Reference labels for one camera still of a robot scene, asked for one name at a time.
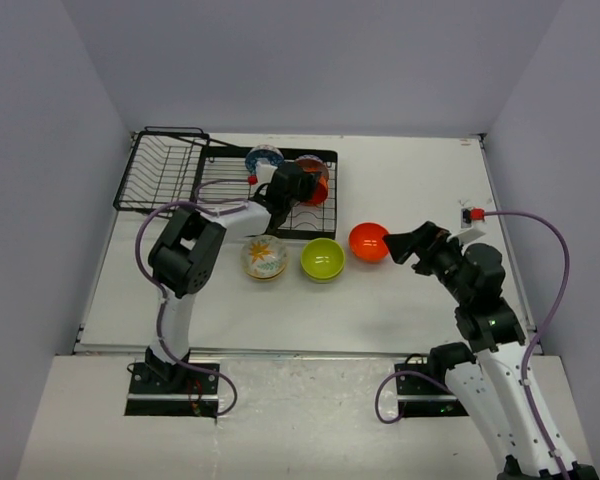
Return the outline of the white floral bowl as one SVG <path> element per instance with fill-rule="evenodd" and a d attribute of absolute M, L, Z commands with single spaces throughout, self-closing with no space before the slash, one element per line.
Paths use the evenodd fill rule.
<path fill-rule="evenodd" d="M 288 265 L 289 253 L 286 244 L 279 238 L 260 235 L 251 238 L 242 247 L 240 261 L 243 271 L 248 265 L 265 262 L 281 262 Z"/>

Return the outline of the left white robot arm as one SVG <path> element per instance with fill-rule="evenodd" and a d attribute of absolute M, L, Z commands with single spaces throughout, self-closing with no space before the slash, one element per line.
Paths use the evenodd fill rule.
<path fill-rule="evenodd" d="M 161 295 L 145 364 L 163 391 L 178 392 L 187 383 L 188 369 L 197 369 L 188 363 L 192 310 L 223 244 L 272 233 L 295 205 L 312 199 L 321 177 L 318 171 L 284 162 L 251 197 L 231 199 L 227 209 L 179 200 L 147 216 L 136 236 L 135 258 L 142 275 Z"/>

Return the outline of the yellow teal patterned bowl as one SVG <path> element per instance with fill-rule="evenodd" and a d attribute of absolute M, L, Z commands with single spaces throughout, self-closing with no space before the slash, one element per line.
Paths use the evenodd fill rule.
<path fill-rule="evenodd" d="M 286 270 L 287 264 L 281 262 L 265 262 L 248 265 L 244 273 L 253 280 L 271 281 L 278 278 Z"/>

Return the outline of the blue patterned bowl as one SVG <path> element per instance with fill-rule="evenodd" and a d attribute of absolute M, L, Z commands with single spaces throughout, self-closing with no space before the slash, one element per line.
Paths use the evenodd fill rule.
<path fill-rule="evenodd" d="M 261 144 L 253 147 L 245 156 L 244 164 L 250 174 L 256 173 L 257 165 L 260 162 L 266 162 L 274 167 L 278 167 L 285 161 L 282 152 L 275 146 Z"/>

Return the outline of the red patterned bowl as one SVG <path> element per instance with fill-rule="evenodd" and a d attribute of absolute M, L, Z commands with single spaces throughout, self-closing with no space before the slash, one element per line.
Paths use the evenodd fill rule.
<path fill-rule="evenodd" d="M 302 155 L 295 159 L 295 163 L 298 164 L 303 170 L 319 171 L 325 178 L 329 176 L 329 170 L 324 161 L 315 155 Z"/>

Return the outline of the orange bowl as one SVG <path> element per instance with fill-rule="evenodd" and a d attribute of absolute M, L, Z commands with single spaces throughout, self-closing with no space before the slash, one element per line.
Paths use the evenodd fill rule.
<path fill-rule="evenodd" d="M 388 230 L 380 224 L 364 222 L 356 225 L 349 233 L 348 243 L 353 254 L 360 260 L 378 263 L 389 254 L 384 242 Z"/>
<path fill-rule="evenodd" d="M 328 181 L 324 176 L 321 176 L 318 180 L 318 183 L 316 185 L 316 189 L 312 195 L 312 197 L 303 202 L 303 205 L 306 206 L 318 206 L 323 204 L 329 195 L 329 187 L 328 187 Z"/>

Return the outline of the green bowl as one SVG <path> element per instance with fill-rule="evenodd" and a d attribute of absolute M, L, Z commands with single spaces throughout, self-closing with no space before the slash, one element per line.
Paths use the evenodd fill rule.
<path fill-rule="evenodd" d="M 311 240 L 300 256 L 302 270 L 309 268 L 335 269 L 345 266 L 346 257 L 341 245 L 329 238 Z"/>
<path fill-rule="evenodd" d="M 317 268 L 309 268 L 304 269 L 303 273 L 315 283 L 331 283 L 334 282 L 344 271 L 343 268 L 335 268 L 335 269 L 317 269 Z"/>

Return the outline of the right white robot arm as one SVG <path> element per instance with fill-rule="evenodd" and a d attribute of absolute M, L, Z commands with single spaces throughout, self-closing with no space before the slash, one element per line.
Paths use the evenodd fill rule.
<path fill-rule="evenodd" d="M 411 256 L 419 275 L 433 276 L 457 303 L 462 341 L 430 350 L 425 380 L 460 402 L 490 450 L 501 479 L 595 479 L 554 422 L 530 364 L 533 352 L 506 302 L 506 272 L 496 248 L 477 232 L 460 234 L 427 221 L 383 241 L 397 264 Z"/>

